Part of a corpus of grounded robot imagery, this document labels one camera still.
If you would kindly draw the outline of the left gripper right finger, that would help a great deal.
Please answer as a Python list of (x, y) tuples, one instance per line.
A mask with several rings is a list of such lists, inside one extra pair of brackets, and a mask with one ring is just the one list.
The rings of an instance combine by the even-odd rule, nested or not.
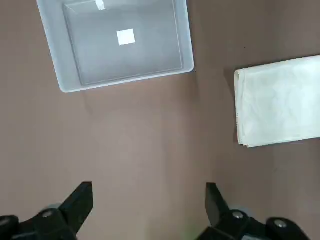
[(292, 220), (270, 217), (265, 223), (239, 209), (229, 208), (216, 183), (205, 186), (205, 210), (210, 222), (198, 240), (308, 240)]

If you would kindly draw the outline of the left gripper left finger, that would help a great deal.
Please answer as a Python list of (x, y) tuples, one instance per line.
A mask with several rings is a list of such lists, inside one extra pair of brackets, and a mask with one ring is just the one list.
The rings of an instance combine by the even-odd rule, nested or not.
[(58, 207), (47, 208), (21, 222), (15, 215), (0, 217), (2, 240), (76, 240), (94, 207), (93, 184), (82, 182)]

